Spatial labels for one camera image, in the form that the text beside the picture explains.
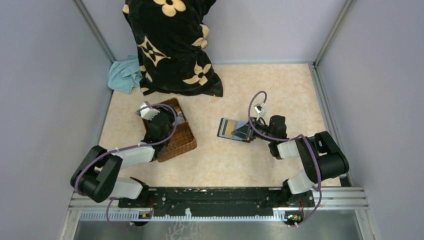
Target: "cable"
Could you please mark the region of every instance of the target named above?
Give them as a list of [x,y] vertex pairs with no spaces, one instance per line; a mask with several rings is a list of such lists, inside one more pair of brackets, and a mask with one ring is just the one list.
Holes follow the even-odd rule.
[[130,222],[129,226],[125,226],[125,227],[120,227],[120,226],[116,226],[112,223],[111,219],[109,218],[109,209],[111,208],[112,202],[115,201],[116,199],[118,199],[117,197],[111,197],[110,198],[110,202],[106,207],[106,221],[107,223],[109,223],[109,225],[117,230],[129,230],[131,229],[134,225]]
[[282,138],[275,138],[275,137],[271,137],[271,136],[267,136],[263,133],[261,133],[258,129],[256,129],[256,127],[253,125],[252,119],[251,119],[251,109],[252,109],[252,105],[253,102],[255,101],[255,99],[258,97],[259,94],[264,94],[265,95],[265,99],[263,100],[263,103],[265,103],[267,101],[268,98],[268,94],[266,91],[258,91],[252,98],[252,100],[250,101],[249,104],[249,110],[247,112],[247,116],[249,118],[249,124],[252,127],[252,129],[259,134],[260,136],[273,140],[273,141],[279,141],[279,142],[288,142],[292,139],[302,139],[305,144],[306,144],[306,148],[308,149],[310,156],[312,157],[312,161],[313,161],[313,165],[315,166],[315,171],[316,171],[316,178],[317,178],[317,182],[318,182],[318,186],[317,187],[312,187],[315,191],[319,192],[319,199],[318,199],[318,203],[315,205],[315,207],[313,208],[313,210],[310,212],[310,214],[299,224],[297,225],[289,225],[289,227],[299,227],[300,225],[302,225],[303,223],[305,223],[307,220],[309,220],[311,218],[311,216],[317,211],[318,207],[321,204],[321,200],[323,199],[323,193],[321,192],[321,172],[320,172],[320,167],[318,166],[318,162],[317,162],[317,158],[315,157],[314,151],[312,150],[311,145],[309,144],[309,142],[307,141],[306,137],[302,134],[290,138],[290,139],[282,139]]
[[262,117],[260,117],[259,118],[259,121],[265,126],[265,125],[267,125],[267,123],[265,122],[265,120],[262,118]]
[[173,114],[173,117],[174,117],[174,126],[173,126],[173,129],[172,129],[172,132],[171,132],[171,134],[167,137],[167,138],[165,138],[165,139],[163,139],[163,140],[161,140],[161,141],[158,141],[158,142],[154,142],[154,143],[145,143],[145,144],[140,144],[140,145],[132,145],[132,146],[126,146],[126,147],[123,147],[123,148],[117,148],[117,149],[113,149],[113,150],[109,150],[109,151],[107,151],[107,152],[105,152],[105,153],[103,153],[103,154],[101,154],[100,156],[98,156],[98,157],[96,157],[92,162],[90,162],[82,171],[81,171],[81,173],[78,175],[78,177],[76,178],[76,181],[75,181],[75,191],[79,194],[79,195],[81,195],[81,196],[84,196],[84,194],[80,191],[80,181],[81,181],[81,178],[83,177],[83,175],[84,174],[86,174],[86,172],[94,165],[94,164],[96,164],[98,161],[100,161],[101,159],[103,159],[103,157],[104,156],[106,156],[106,155],[108,155],[108,154],[113,154],[113,153],[117,153],[117,152],[122,152],[122,151],[126,151],[126,150],[130,150],[130,149],[135,149],[135,148],[139,148],[139,147],[149,147],[149,146],[156,146],[156,145],[159,145],[159,144],[162,144],[162,143],[164,143],[164,142],[166,142],[166,141],[168,141],[169,139],[171,139],[171,137],[174,135],[174,133],[175,133],[175,130],[177,129],[177,113],[175,112],[175,110],[171,107],[171,106],[169,106],[169,105],[167,105],[167,104],[163,104],[163,103],[156,103],[156,104],[151,104],[151,105],[147,105],[147,106],[144,106],[144,107],[142,107],[142,108],[140,108],[140,109],[138,109],[137,110],[137,112],[140,112],[141,110],[144,110],[144,109],[147,109],[147,108],[150,108],[150,107],[156,107],[156,106],[162,106],[162,107],[166,107],[166,108],[169,108],[169,109],[171,109],[171,112],[172,112],[172,114]]

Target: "black pillow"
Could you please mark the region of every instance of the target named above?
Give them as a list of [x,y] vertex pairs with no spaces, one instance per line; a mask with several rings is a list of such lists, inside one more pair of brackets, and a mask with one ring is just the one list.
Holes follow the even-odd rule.
[[203,49],[203,24],[216,0],[125,0],[122,12],[135,42],[144,95],[223,96],[223,85]]

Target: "gray wall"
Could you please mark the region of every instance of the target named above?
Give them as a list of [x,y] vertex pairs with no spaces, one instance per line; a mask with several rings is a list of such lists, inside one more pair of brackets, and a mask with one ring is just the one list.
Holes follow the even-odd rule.
[[[118,60],[137,54],[124,0],[82,0]],[[204,22],[215,63],[313,61],[345,0],[217,0]]]
[[357,1],[319,70],[382,239],[422,239],[424,1]]
[[59,237],[96,143],[110,63],[71,0],[0,7],[0,239]]

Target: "metal frame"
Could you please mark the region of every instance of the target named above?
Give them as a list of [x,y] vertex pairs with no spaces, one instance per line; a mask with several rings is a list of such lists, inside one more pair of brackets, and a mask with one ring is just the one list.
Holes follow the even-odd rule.
[[[87,8],[82,3],[81,0],[72,0],[78,10],[80,11],[82,17],[86,21],[88,27],[91,29],[94,37],[99,42],[100,46],[102,47],[105,55],[109,59],[109,61],[112,63],[115,61],[115,57],[109,48],[108,44],[106,43],[106,40],[100,33],[98,27],[96,26],[95,22],[93,21],[92,17],[90,16],[89,12],[87,11]],[[316,95],[319,101],[319,105],[321,108],[321,112],[324,118],[325,127],[328,130],[328,132],[332,135],[336,143],[340,146],[340,148],[343,150],[344,146],[342,141],[340,140],[340,134],[336,125],[336,122],[333,118],[332,109],[330,106],[330,102],[327,97],[327,93],[325,90],[325,84],[321,77],[319,66],[325,57],[328,49],[331,47],[332,42],[334,41],[337,33],[340,31],[346,15],[349,13],[349,11],[352,9],[354,3],[356,0],[346,0],[342,11],[340,15],[338,16],[336,22],[334,23],[333,28],[331,29],[324,45],[322,46],[316,60],[313,63],[309,63],[309,69],[312,76],[312,81],[315,87]],[[341,176],[346,177],[349,179],[349,182],[352,183],[351,178],[349,175],[342,175]],[[313,194],[315,202],[318,201],[318,193],[314,192]],[[97,220],[105,220],[104,216],[105,214],[100,215],[87,215],[87,213],[96,213],[96,211],[105,211],[106,207],[108,206],[109,202],[101,202],[101,203],[95,203],[91,199],[79,196],[75,192],[72,195],[72,199],[69,204],[69,209],[66,215],[66,219],[63,225],[62,233],[60,235],[61,240],[73,240],[78,222],[81,219],[81,216],[84,217],[84,219],[87,219],[87,216],[96,218]],[[254,221],[273,221],[273,220],[279,220],[281,219],[281,213],[284,213],[284,211],[297,211],[299,210],[297,207],[278,207],[274,209],[274,216],[265,217],[265,218],[249,218],[253,219]],[[368,239],[374,239],[379,240],[380,235],[378,234],[378,230],[374,221],[374,218],[372,216],[372,213],[370,211],[370,207],[368,205],[368,201],[364,192],[364,189],[362,187],[323,187],[322,188],[322,201],[321,205],[318,208],[319,211],[342,211],[342,210],[355,210],[357,224],[360,229],[362,238],[365,240]],[[128,213],[140,213],[140,212],[149,212],[150,209],[148,208],[125,208],[125,210],[122,210],[118,207],[118,201],[115,200],[112,202],[110,207],[110,214],[115,214],[115,218],[112,218],[114,221],[120,221],[124,219],[125,221],[128,221],[129,217],[131,215],[128,215]],[[127,215],[126,219],[119,217],[120,213],[125,213]],[[224,217],[224,218],[217,218],[216,221],[249,221],[247,218],[243,217]],[[201,221],[202,219],[192,217],[191,215],[186,215],[182,217],[158,217],[153,218],[153,221]]]
[[[319,198],[318,192],[313,192],[314,201],[317,202]],[[131,221],[139,220],[135,216],[140,213],[148,213],[149,208],[120,208],[118,207],[118,200],[112,201],[109,215],[112,221]],[[106,221],[106,208],[109,201],[96,203],[86,196],[80,196],[76,192],[73,193],[72,199],[69,204],[69,209],[66,215],[66,220],[60,236],[61,240],[73,240],[77,230],[78,222],[82,217],[82,221]],[[313,207],[306,207],[304,210],[310,211]],[[318,211],[342,211],[342,210],[356,210],[359,211],[361,218],[366,221],[366,212],[370,209],[362,187],[323,187],[322,188],[322,201],[317,209]],[[283,221],[286,211],[299,211],[298,207],[276,207],[273,208],[274,214],[272,216],[251,216],[251,217],[195,217],[186,212],[185,216],[165,216],[165,217],[152,217],[149,221],[154,222],[280,222]],[[365,231],[369,225],[362,224],[359,228]]]

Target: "beige flower pattern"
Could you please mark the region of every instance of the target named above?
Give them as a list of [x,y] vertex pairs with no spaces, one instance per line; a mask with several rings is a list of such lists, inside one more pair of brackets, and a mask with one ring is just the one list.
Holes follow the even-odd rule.
[[161,51],[159,51],[153,44],[149,41],[149,39],[145,36],[142,44],[137,45],[139,48],[143,50],[143,53],[148,57],[154,64],[155,67],[158,66],[158,63],[162,59],[170,59],[169,56],[166,56]]
[[192,78],[183,80],[183,82],[186,84],[199,83],[202,86],[205,85],[208,82],[208,79],[206,78],[206,73],[209,72],[211,67],[212,67],[212,64],[210,63],[206,64],[204,67],[201,67],[196,62],[196,64],[194,65],[194,76]]
[[156,4],[162,5],[162,12],[168,17],[173,17],[178,12],[184,12],[186,5],[181,0],[153,0]]
[[153,82],[153,79],[148,72],[146,72],[146,79],[149,80],[150,82]]
[[209,35],[209,27],[205,24],[200,24],[201,31],[203,33],[203,37],[199,37],[196,41],[194,41],[191,45],[195,47],[201,47],[201,49],[204,49],[208,46],[208,40],[206,40],[206,37]]
[[122,12],[124,14],[129,14],[130,13],[130,7],[128,6],[128,4],[124,4],[123,5]]

